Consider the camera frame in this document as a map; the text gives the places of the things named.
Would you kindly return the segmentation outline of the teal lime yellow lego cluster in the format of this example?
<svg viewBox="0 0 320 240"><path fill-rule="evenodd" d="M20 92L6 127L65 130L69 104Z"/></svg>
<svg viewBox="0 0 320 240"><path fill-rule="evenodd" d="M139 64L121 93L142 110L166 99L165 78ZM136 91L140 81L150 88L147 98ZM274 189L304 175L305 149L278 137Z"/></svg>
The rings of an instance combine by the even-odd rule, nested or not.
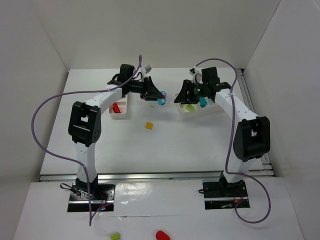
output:
<svg viewBox="0 0 320 240"><path fill-rule="evenodd" d="M164 106L167 102L167 93L165 91L161 91L160 93L162 94L163 98L158 98L157 103L160 106Z"/></svg>

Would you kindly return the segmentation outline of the small lime lego brick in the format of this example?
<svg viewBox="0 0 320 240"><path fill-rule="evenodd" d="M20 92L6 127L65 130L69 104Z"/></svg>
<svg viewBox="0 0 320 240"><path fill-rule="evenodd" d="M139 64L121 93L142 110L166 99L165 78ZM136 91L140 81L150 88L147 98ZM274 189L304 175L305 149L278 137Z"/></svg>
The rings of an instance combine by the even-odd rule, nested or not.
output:
<svg viewBox="0 0 320 240"><path fill-rule="evenodd" d="M196 108L192 105L192 104L188 104L185 106L185 109L188 111L188 112L193 112L196 110Z"/></svg>

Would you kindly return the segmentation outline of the long teal lego brick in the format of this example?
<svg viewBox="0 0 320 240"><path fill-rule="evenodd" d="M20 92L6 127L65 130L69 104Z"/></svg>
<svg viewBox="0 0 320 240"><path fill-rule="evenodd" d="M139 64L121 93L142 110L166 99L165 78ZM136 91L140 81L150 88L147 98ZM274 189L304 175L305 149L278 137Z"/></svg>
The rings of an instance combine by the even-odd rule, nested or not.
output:
<svg viewBox="0 0 320 240"><path fill-rule="evenodd" d="M207 100L206 100L205 97L200 97L200 98L199 98L199 104L200 104L200 105L205 105L205 106L207 106L207 105L208 105L208 102L207 102Z"/></svg>

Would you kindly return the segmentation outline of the small yellow lego brick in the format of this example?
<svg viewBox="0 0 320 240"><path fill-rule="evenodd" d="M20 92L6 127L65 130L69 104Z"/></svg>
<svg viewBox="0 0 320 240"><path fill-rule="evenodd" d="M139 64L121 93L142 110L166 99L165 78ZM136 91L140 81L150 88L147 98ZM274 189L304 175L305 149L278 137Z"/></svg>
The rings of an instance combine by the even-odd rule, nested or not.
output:
<svg viewBox="0 0 320 240"><path fill-rule="evenodd" d="M147 122L146 125L145 125L145 128L147 130L152 130L153 129L153 123L152 122Z"/></svg>

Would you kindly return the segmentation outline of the red lego brick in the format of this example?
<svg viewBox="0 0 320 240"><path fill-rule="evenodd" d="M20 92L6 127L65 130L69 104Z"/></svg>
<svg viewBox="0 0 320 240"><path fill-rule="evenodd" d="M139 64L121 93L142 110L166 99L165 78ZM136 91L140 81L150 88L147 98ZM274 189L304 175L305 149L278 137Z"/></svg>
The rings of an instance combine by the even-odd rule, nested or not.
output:
<svg viewBox="0 0 320 240"><path fill-rule="evenodd" d="M120 110L120 108L119 108L119 106L118 106L118 104L115 102L115 103L113 103L113 105L112 105L112 110L113 110L113 112L115 113L115 114L120 114L121 113L121 110Z"/></svg>

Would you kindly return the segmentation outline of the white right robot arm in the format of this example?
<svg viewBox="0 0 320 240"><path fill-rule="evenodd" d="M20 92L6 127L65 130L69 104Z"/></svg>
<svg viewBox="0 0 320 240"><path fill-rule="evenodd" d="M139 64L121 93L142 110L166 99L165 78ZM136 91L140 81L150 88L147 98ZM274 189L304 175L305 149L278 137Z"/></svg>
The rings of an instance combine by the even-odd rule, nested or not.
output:
<svg viewBox="0 0 320 240"><path fill-rule="evenodd" d="M242 186L254 161L270 151L270 120L251 111L234 94L233 85L221 82L216 67L200 71L193 67L190 74L192 79L183 81L174 103L194 105L208 98L231 118L231 140L217 187L222 196L230 197Z"/></svg>

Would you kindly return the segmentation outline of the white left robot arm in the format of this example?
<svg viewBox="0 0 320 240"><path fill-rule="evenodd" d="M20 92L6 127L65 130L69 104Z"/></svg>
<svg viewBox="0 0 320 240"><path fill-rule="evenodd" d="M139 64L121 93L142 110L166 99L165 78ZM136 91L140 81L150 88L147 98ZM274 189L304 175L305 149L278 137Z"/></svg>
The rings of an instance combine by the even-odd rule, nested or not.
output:
<svg viewBox="0 0 320 240"><path fill-rule="evenodd" d="M95 167L95 147L102 133L102 114L128 93L136 93L145 101L164 99L152 78L147 76L151 67L146 65L139 71L141 79L135 79L135 67L122 64L108 83L105 92L85 101L72 105L68 134L75 143L77 161L83 166L78 168L75 185L77 188L94 195L100 191L98 174Z"/></svg>

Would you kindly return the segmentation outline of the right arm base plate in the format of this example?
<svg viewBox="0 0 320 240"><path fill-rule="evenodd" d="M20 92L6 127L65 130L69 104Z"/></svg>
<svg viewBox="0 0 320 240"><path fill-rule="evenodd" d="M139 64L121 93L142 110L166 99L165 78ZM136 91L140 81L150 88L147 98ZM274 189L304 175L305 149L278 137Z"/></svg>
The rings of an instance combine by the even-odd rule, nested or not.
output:
<svg viewBox="0 0 320 240"><path fill-rule="evenodd" d="M206 210L250 208L250 201L247 186L244 181L235 187L223 189L218 182L203 182L202 189L198 193L204 197L204 207Z"/></svg>

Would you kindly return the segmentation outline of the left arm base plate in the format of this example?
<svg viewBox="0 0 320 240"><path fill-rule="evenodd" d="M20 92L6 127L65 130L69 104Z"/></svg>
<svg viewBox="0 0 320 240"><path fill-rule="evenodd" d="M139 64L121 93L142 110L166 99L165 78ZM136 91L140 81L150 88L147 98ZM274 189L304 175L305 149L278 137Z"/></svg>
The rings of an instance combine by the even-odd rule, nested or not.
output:
<svg viewBox="0 0 320 240"><path fill-rule="evenodd" d="M70 192L67 212L89 212L89 195L85 190L76 187L74 183L72 185L61 183L60 188L64 190L69 190ZM115 184L99 185L97 193L90 194L92 212L94 213L97 210L99 210L100 212L113 212L115 190Z"/></svg>

